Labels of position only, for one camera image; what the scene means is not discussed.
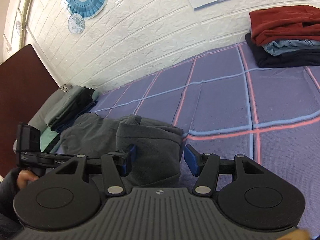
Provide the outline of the person's left forearm dark sleeve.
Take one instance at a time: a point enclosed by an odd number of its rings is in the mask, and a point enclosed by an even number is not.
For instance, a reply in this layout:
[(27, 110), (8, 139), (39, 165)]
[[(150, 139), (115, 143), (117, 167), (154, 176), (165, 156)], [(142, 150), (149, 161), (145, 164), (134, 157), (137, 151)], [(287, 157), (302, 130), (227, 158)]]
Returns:
[(0, 185), (0, 213), (1, 213), (1, 239), (9, 239), (21, 228), (16, 216), (13, 201), (19, 192), (17, 178), (21, 169), (12, 169), (3, 179)]

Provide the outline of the person's left hand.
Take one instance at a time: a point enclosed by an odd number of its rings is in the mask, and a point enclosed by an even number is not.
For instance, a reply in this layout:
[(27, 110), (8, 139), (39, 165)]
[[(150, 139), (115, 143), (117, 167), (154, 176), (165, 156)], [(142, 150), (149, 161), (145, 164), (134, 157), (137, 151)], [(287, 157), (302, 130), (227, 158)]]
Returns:
[(22, 170), (16, 180), (17, 187), (21, 190), (28, 186), (28, 183), (31, 181), (37, 181), (38, 176), (29, 170)]

